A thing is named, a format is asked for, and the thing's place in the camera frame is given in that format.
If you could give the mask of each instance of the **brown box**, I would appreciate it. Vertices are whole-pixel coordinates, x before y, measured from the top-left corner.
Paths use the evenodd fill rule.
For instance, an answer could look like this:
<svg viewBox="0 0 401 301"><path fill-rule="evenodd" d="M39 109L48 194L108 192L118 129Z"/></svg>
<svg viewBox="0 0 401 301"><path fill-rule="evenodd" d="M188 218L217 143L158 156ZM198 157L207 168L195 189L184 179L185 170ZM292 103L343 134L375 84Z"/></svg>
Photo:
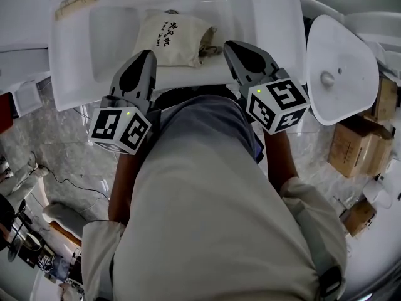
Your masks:
<svg viewBox="0 0 401 301"><path fill-rule="evenodd" d="M376 210L364 199L354 204L345 212L344 215L341 216L341 220L351 236L355 236L369 224L369 221L375 214Z"/></svg>
<svg viewBox="0 0 401 301"><path fill-rule="evenodd" d="M336 124L328 162L345 177L376 176L387 165L392 146L387 129L356 115Z"/></svg>
<svg viewBox="0 0 401 301"><path fill-rule="evenodd" d="M397 106L397 84L385 77L380 77L377 98L373 106L364 112L367 119L383 122L392 119Z"/></svg>

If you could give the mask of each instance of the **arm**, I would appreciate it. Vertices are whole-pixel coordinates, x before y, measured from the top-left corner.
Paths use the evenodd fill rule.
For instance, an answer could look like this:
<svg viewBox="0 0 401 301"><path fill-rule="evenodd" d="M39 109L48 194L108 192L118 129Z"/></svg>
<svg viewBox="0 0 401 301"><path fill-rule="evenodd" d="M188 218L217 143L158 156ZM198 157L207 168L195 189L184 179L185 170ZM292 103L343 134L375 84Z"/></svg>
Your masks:
<svg viewBox="0 0 401 301"><path fill-rule="evenodd" d="M136 155L120 154L110 204L108 205L108 219L110 221L128 224L133 186L145 158L143 152L142 144Z"/></svg>
<svg viewBox="0 0 401 301"><path fill-rule="evenodd" d="M264 143L266 146L266 158L268 160L269 182L273 185L277 193L281 187L292 177L297 177L291 148L286 132L274 135L264 133Z"/></svg>
<svg viewBox="0 0 401 301"><path fill-rule="evenodd" d="M347 249L345 232L334 208L314 186L302 183L298 177L290 179L283 185L280 196L290 211L297 209L301 203L314 221L313 226L317 227L324 247L331 255L334 264L340 267L343 276L338 296L340 298L345 289Z"/></svg>
<svg viewBox="0 0 401 301"><path fill-rule="evenodd" d="M113 300L113 257L125 226L110 221L94 221L83 228L82 281L86 300Z"/></svg>

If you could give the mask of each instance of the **marble floor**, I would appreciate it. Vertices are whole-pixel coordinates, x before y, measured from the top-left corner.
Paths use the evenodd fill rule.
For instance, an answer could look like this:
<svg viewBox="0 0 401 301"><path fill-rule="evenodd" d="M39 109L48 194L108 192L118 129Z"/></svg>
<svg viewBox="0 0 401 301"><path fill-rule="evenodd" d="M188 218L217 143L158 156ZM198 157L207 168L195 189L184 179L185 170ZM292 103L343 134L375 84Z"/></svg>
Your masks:
<svg viewBox="0 0 401 301"><path fill-rule="evenodd" d="M238 94L235 87L230 89ZM39 94L42 108L15 119L13 127L0 135L11 170L24 165L29 152L34 151L38 161L49 167L59 181L69 178L79 187L96 189L109 196L118 157L88 141L89 118L100 102L58 112L51 84ZM155 92L153 98L160 94ZM261 126L253 123L253 127L263 141ZM300 178L315 185L338 214L344 206L350 207L361 194L368 177L346 179L327 163L334 126L322 126L307 113L303 121L287 133ZM267 174L266 161L259 166ZM78 189L68 182L60 184L51 174L43 181L49 202L65 203L81 212L88 221L107 218L108 201L101 194ZM38 202L28 198L27 203L34 214L40 214Z"/></svg>

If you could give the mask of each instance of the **person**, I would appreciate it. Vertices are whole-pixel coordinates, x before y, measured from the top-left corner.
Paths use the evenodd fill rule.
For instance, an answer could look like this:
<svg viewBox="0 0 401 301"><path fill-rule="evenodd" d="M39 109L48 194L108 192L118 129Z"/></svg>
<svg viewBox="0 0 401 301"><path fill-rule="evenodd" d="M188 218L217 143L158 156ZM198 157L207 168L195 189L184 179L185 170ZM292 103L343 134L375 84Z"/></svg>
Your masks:
<svg viewBox="0 0 401 301"><path fill-rule="evenodd" d="M7 167L4 172L0 173L0 182L3 182L5 179L9 178L11 173L10 167Z"/></svg>
<svg viewBox="0 0 401 301"><path fill-rule="evenodd" d="M8 244L16 211L31 193L38 180L49 173L45 167L37 167L34 152L28 162L14 176L0 183L0 251Z"/></svg>
<svg viewBox="0 0 401 301"><path fill-rule="evenodd" d="M21 202L31 193L39 179L49 174L45 167L37 167L34 152L29 155L28 162L13 177L0 183L0 194L17 210Z"/></svg>
<svg viewBox="0 0 401 301"><path fill-rule="evenodd" d="M315 300L321 255L291 212L299 205L344 276L334 209L294 166L286 132L255 139L231 99L203 95L163 111L160 133L120 155L108 221L83 230L88 300ZM344 281L338 289L340 295Z"/></svg>

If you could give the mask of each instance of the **beige drawstring bag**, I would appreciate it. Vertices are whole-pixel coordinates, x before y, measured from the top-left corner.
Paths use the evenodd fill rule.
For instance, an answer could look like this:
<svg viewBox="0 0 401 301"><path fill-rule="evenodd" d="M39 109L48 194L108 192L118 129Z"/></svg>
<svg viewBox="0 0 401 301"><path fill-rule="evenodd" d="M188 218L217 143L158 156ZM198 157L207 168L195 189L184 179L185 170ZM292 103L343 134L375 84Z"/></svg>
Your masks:
<svg viewBox="0 0 401 301"><path fill-rule="evenodd" d="M200 67L202 56L221 53L211 46L216 29L206 21L184 14L147 10L133 55L152 50L158 66Z"/></svg>

